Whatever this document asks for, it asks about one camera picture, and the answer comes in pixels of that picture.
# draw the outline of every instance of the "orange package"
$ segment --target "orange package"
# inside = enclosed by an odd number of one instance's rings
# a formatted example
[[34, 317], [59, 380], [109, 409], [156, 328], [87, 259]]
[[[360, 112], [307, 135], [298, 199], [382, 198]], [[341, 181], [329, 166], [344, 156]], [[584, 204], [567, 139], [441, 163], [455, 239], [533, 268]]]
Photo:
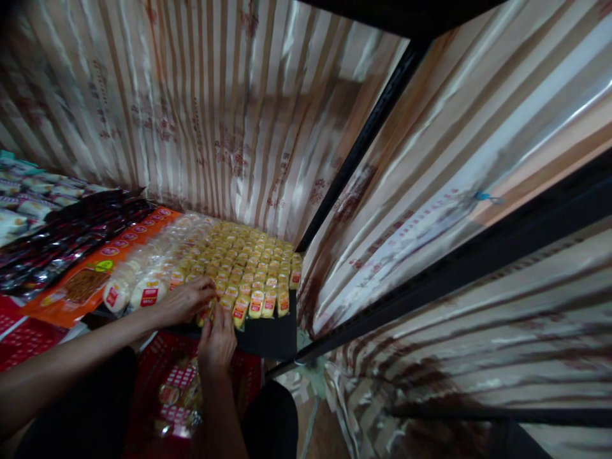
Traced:
[[72, 268], [55, 286], [43, 290], [21, 308], [24, 316], [72, 328], [102, 303], [103, 288], [113, 269], [125, 261], [132, 248], [159, 233], [179, 212], [159, 207], [140, 223], [123, 231]]

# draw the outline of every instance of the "fabric wall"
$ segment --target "fabric wall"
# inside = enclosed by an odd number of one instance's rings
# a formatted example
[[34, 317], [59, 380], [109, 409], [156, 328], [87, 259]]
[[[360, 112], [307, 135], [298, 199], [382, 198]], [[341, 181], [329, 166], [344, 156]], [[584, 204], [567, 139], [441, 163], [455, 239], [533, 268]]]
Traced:
[[4, 148], [293, 242], [407, 44], [293, 0], [24, 5]]
[[[328, 398], [354, 458], [477, 458], [488, 425], [385, 408], [612, 408], [612, 219], [332, 353]], [[612, 430], [523, 426], [554, 459], [607, 458]]]
[[434, 42], [307, 252], [306, 329], [332, 330], [612, 145], [610, 11], [510, 0]]

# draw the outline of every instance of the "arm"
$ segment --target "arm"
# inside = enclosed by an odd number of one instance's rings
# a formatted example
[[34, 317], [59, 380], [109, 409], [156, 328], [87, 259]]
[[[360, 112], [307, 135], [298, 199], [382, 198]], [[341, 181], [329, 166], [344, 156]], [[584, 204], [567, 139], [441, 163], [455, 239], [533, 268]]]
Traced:
[[231, 312], [215, 304], [215, 321], [208, 318], [198, 346], [203, 393], [203, 417], [208, 457], [249, 459], [231, 389], [230, 362], [236, 349]]
[[0, 374], [0, 442], [111, 355], [160, 328], [191, 320], [214, 296], [210, 278], [195, 279], [154, 306], [139, 309]]

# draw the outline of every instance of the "black cloth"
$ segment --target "black cloth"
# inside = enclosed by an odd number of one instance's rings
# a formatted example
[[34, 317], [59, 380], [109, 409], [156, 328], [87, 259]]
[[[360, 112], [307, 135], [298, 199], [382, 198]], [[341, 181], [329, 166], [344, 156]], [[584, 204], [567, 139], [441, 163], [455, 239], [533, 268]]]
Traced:
[[[137, 370], [136, 354], [125, 347], [34, 420], [15, 459], [120, 458]], [[298, 411], [290, 392], [266, 384], [247, 407], [242, 434], [249, 459], [295, 459]]]

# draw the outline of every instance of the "person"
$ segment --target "person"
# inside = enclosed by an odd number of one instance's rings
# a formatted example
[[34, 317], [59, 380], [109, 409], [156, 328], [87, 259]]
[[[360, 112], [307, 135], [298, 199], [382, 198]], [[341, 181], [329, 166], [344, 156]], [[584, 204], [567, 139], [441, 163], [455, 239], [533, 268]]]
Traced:
[[[27, 430], [15, 458], [120, 457], [137, 373], [131, 343], [190, 321], [216, 297], [199, 277], [151, 307], [56, 346], [0, 374], [0, 441]], [[209, 458], [296, 457], [298, 420], [293, 397], [267, 383], [248, 406], [242, 428], [229, 365], [237, 346], [231, 313], [217, 302], [198, 344], [203, 388], [203, 449]]]

